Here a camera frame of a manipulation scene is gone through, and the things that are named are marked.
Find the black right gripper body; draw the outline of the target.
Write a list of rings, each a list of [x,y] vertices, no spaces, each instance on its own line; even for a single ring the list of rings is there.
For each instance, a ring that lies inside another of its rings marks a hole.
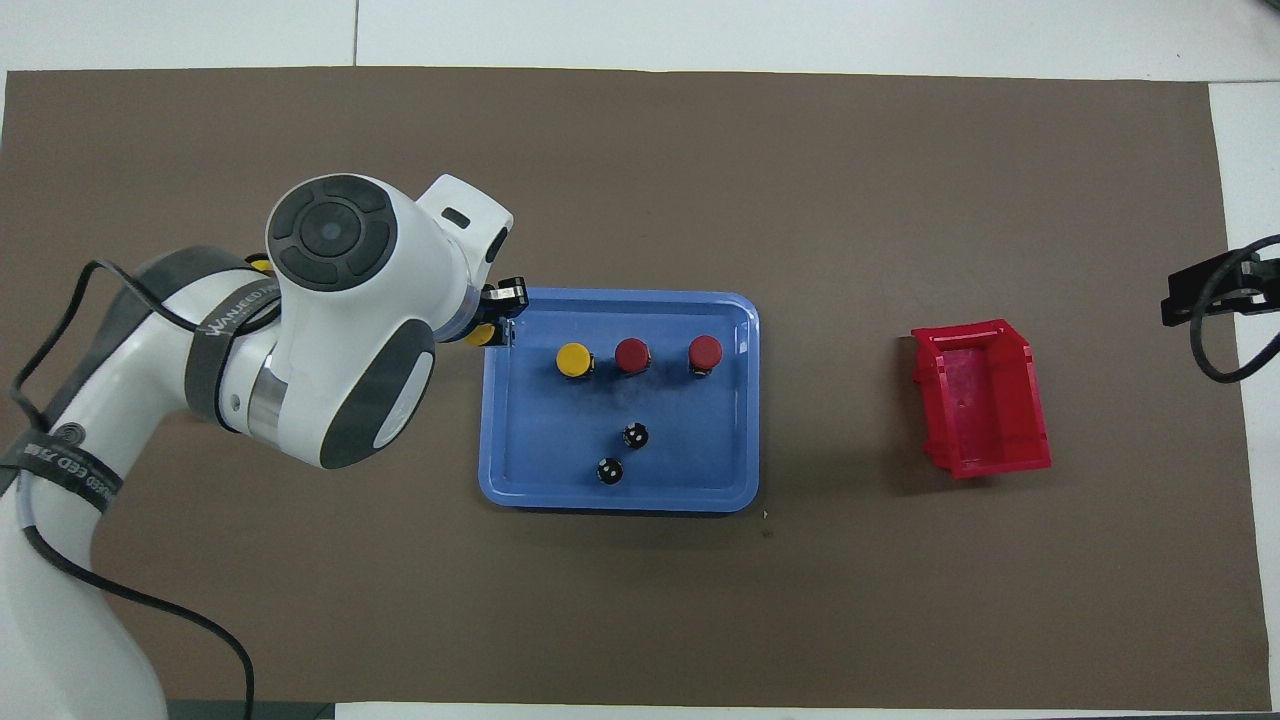
[[[1222,252],[1167,277],[1167,296],[1160,304],[1161,322],[1176,327],[1190,320],[1196,302],[1213,273],[1230,258]],[[1204,315],[1257,315],[1280,311],[1280,258],[1244,256],[1212,284]]]

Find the blue plastic tray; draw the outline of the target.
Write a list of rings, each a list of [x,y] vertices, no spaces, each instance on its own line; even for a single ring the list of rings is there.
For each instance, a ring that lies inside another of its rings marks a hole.
[[[500,506],[570,511],[736,512],[760,483],[760,316],[739,293],[534,287],[509,347],[486,350],[477,483]],[[723,360],[689,372],[687,348],[714,336]],[[648,342],[653,364],[623,377],[614,347]],[[561,345],[580,342],[595,372],[556,369]],[[646,425],[628,448],[623,428]],[[596,479],[618,457],[617,486]]]

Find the red plastic parts bin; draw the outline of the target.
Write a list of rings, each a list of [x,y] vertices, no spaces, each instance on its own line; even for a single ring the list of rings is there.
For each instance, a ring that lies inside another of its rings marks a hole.
[[[956,479],[1050,468],[1030,343],[1005,319],[915,328],[924,451]]]

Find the brown paper table mat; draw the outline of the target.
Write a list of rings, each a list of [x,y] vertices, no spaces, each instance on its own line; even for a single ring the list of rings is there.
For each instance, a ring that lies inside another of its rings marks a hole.
[[[93,546],[204,612],[265,700],[1261,710],[1242,392],[1158,305],[1228,246],[1206,85],[534,69],[26,73],[0,147],[3,386],[92,258],[264,246],[273,204],[449,173],[494,273],[762,315],[762,489],[727,518],[477,487],[483,352],[324,471],[165,420]],[[1032,346],[1050,468],[924,451],[915,328]]]

